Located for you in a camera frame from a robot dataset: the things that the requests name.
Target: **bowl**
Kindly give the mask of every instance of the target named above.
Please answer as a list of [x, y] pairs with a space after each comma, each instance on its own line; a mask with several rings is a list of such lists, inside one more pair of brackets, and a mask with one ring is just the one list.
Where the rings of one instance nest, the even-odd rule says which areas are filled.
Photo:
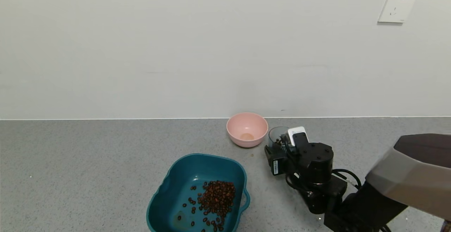
[[227, 121], [230, 139], [240, 147], [255, 147], [260, 144], [268, 131], [266, 120], [256, 113], [239, 113]]
[[[250, 204], [250, 196], [246, 190], [246, 171], [234, 160], [201, 153], [186, 155], [169, 169], [147, 208], [146, 218], [150, 231], [200, 232], [202, 229], [212, 231], [213, 226], [207, 226], [203, 219], [207, 217], [213, 221], [217, 217], [216, 214], [208, 213], [205, 216], [203, 211], [198, 209], [192, 213], [191, 208], [198, 208], [200, 205], [198, 203], [192, 205], [188, 202], [188, 198], [196, 200], [198, 193], [204, 192], [202, 190], [204, 182], [216, 180], [233, 182], [235, 185], [233, 206], [225, 218], [223, 232], [236, 231], [241, 213]], [[240, 206], [243, 195], [246, 202]]]

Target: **pink bowl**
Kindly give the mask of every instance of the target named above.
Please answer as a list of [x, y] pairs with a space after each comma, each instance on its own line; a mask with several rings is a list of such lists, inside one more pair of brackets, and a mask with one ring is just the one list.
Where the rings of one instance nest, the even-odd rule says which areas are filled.
[[255, 147], [263, 141], [268, 123], [256, 113], [239, 113], [227, 121], [230, 139], [240, 147]]

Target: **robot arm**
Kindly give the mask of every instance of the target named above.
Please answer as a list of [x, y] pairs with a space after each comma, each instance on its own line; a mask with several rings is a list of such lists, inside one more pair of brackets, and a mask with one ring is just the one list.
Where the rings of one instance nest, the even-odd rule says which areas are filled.
[[407, 206], [451, 219], [451, 136], [400, 137], [344, 200], [347, 184], [332, 174], [351, 172], [332, 169], [332, 147], [309, 143], [305, 131], [280, 137], [265, 147], [273, 174], [285, 173], [311, 213], [325, 213], [324, 224], [334, 232], [389, 231], [386, 224]]

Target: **white wall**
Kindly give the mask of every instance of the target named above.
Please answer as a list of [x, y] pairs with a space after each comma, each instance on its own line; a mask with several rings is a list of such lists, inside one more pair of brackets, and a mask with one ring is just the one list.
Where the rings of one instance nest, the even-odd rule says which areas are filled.
[[451, 115], [451, 0], [0, 0], [0, 118]]

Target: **pile of coffee beans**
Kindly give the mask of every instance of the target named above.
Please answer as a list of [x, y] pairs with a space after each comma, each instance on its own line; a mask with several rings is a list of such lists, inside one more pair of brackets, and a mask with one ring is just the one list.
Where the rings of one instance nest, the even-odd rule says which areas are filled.
[[[232, 182], [210, 181], [204, 182], [202, 188], [205, 192], [203, 194], [198, 193], [197, 198], [197, 202], [200, 204], [199, 210], [204, 210], [204, 215], [215, 213], [218, 216], [212, 221], [209, 221], [207, 217], [202, 221], [207, 226], [212, 225], [213, 232], [223, 231], [226, 215], [232, 211], [233, 200], [235, 199], [235, 185]], [[196, 190], [196, 186], [191, 187], [190, 190]], [[188, 198], [188, 201], [193, 205], [196, 204], [196, 201], [192, 198]], [[191, 213], [196, 213], [195, 207], [191, 209]]]

